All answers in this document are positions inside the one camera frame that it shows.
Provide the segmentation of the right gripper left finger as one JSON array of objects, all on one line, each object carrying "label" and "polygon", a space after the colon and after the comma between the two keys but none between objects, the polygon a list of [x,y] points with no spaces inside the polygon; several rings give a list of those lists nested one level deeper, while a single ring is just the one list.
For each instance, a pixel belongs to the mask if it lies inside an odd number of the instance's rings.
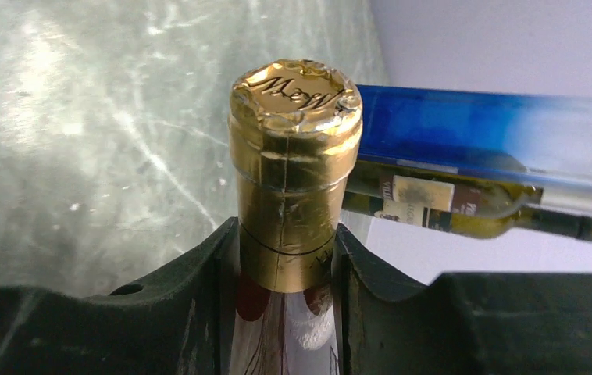
[{"label": "right gripper left finger", "polygon": [[0,374],[225,374],[234,331],[229,218],[110,295],[0,287]]}]

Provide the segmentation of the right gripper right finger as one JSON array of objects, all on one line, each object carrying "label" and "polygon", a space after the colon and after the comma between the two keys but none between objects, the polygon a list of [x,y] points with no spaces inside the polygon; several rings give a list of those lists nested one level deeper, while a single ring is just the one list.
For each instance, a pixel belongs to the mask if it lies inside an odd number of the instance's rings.
[{"label": "right gripper right finger", "polygon": [[425,285],[339,226],[343,374],[592,374],[592,273],[444,273]]}]

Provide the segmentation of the green bottle silver cap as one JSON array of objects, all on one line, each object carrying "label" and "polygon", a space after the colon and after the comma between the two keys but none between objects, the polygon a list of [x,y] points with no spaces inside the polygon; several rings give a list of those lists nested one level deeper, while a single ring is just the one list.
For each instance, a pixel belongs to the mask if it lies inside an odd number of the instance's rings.
[{"label": "green bottle silver cap", "polygon": [[347,190],[389,201],[421,205],[449,213],[498,218],[525,205],[592,213],[592,192],[537,187],[417,166],[358,161]]}]

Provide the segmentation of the blue clear glass bottle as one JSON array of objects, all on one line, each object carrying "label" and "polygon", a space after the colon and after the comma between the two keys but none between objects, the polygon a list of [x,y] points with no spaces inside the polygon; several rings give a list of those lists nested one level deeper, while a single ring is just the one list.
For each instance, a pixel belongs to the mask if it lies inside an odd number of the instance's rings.
[{"label": "blue clear glass bottle", "polygon": [[592,98],[359,90],[363,160],[592,191]]}]

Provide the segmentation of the dark red gold-capped bottle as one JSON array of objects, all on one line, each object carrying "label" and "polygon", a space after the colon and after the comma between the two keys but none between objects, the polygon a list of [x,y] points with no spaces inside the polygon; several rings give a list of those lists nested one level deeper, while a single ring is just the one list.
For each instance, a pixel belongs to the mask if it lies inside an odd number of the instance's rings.
[{"label": "dark red gold-capped bottle", "polygon": [[233,85],[239,260],[232,374],[335,374],[333,253],[362,134],[340,71],[279,59]]}]

